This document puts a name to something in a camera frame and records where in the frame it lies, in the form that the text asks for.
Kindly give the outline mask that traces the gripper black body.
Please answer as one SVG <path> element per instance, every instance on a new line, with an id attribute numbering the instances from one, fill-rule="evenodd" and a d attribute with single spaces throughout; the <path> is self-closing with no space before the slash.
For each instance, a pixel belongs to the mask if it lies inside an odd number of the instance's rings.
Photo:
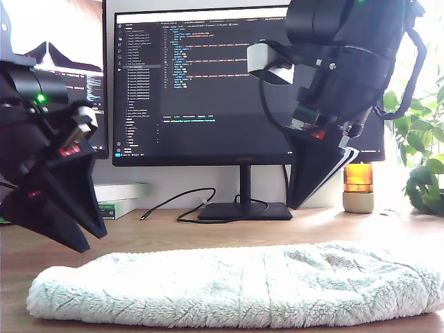
<path id="1" fill-rule="evenodd" d="M 300 87 L 291 127 L 344 123 L 377 102 L 393 72 L 393 60 L 355 46 L 326 47 L 308 88 Z"/>

